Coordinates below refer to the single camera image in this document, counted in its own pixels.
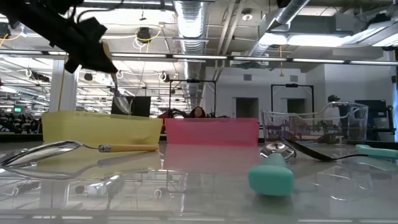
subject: teal object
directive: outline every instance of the teal object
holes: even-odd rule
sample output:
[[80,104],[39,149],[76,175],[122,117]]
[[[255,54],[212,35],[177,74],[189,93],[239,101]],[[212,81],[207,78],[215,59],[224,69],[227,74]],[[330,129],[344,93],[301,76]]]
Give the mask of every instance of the teal object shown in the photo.
[[356,145],[356,150],[360,154],[367,154],[369,157],[398,159],[398,151],[393,149],[379,149],[367,145]]
[[294,175],[283,156],[275,153],[249,171],[249,185],[258,194],[289,196],[294,189]]

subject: yellow plastic bin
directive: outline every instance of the yellow plastic bin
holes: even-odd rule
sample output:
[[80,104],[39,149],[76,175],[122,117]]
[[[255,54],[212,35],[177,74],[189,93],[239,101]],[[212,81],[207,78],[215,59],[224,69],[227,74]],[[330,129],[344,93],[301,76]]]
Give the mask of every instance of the yellow plastic bin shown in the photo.
[[44,141],[78,141],[100,144],[156,144],[163,121],[157,118],[116,114],[58,111],[44,113]]

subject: ceiling light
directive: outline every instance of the ceiling light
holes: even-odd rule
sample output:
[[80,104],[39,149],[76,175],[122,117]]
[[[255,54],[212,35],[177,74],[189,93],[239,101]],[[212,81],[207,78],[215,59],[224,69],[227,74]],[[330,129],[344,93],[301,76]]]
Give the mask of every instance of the ceiling light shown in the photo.
[[253,19],[253,15],[251,14],[251,9],[250,8],[245,8],[242,10],[242,19],[244,21],[249,21]]
[[262,62],[286,62],[286,58],[270,58],[270,57],[234,57],[234,60],[246,61],[262,61]]
[[227,56],[217,56],[217,55],[173,55],[173,58],[183,58],[183,59],[214,59],[214,60],[226,60]]
[[350,65],[384,65],[398,66],[398,62],[378,62],[378,61],[350,61]]
[[293,35],[288,41],[289,45],[311,47],[337,47],[343,44],[344,38],[335,35]]
[[0,54],[42,54],[35,50],[0,50]]
[[113,57],[146,57],[146,58],[166,58],[165,54],[129,54],[129,53],[112,53]]
[[309,63],[344,63],[344,60],[295,58],[295,59],[293,59],[293,62],[309,62]]
[[7,92],[7,93],[17,93],[17,90],[13,88],[9,88],[6,86],[0,86],[0,91]]
[[398,34],[394,34],[388,38],[385,38],[384,40],[376,43],[373,45],[373,47],[389,47],[389,46],[394,46],[397,45],[398,43]]
[[49,52],[50,55],[66,55],[66,52]]

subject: glass table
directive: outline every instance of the glass table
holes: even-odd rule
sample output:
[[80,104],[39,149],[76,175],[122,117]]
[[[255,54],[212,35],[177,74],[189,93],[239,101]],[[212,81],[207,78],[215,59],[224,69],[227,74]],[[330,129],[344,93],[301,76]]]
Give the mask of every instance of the glass table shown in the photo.
[[[0,144],[0,153],[40,142]],[[329,155],[349,147],[319,147]],[[291,197],[256,195],[260,147],[160,144],[156,153],[78,149],[0,169],[0,223],[398,223],[398,165],[368,157],[289,164]]]

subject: white wall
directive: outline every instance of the white wall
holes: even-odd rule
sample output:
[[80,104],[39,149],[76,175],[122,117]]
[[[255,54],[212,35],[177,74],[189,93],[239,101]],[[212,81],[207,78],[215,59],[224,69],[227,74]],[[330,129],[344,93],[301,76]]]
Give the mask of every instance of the white wall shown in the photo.
[[307,72],[305,80],[314,86],[315,112],[320,111],[327,103],[325,91],[325,65],[320,65]]
[[[378,60],[389,60],[388,52]],[[306,74],[308,85],[315,86],[315,111],[330,95],[344,101],[386,100],[392,104],[391,76],[395,67],[368,65],[320,65]]]
[[[211,79],[214,68],[206,68],[207,79]],[[251,74],[252,81],[243,81],[244,74]],[[225,68],[217,83],[217,113],[219,115],[233,116],[233,98],[258,98],[259,110],[271,110],[271,84],[291,83],[290,75],[298,76],[298,84],[305,84],[305,74],[299,69],[284,69],[284,77],[280,76],[280,69],[269,71],[268,69]],[[274,87],[274,111],[286,110],[287,98],[301,98],[311,101],[311,96],[301,87],[286,88]],[[214,110],[214,94],[209,88],[205,88],[203,94],[203,107],[207,113]]]

